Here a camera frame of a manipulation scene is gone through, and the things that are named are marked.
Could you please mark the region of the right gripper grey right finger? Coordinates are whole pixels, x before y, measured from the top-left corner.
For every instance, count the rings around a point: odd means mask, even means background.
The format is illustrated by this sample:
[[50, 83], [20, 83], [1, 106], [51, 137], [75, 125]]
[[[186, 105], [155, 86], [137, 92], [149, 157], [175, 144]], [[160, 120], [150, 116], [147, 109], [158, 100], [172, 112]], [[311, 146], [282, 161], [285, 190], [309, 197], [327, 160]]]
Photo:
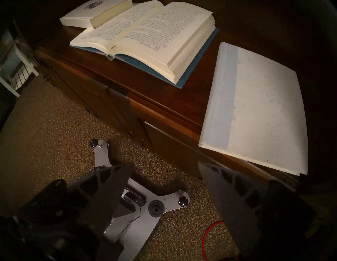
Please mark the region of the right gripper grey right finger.
[[293, 190], [276, 179], [262, 184], [228, 168], [198, 167], [243, 260], [300, 258], [315, 211]]

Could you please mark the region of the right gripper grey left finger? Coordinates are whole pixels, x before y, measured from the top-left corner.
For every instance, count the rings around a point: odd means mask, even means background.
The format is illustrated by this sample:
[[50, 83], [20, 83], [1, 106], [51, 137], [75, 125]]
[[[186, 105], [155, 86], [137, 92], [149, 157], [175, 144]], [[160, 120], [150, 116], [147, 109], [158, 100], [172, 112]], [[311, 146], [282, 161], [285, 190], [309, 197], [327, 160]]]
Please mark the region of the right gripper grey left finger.
[[87, 173], [69, 186], [64, 179], [54, 180], [16, 216], [33, 226], [78, 224], [103, 233], [133, 172], [134, 163], [128, 162]]

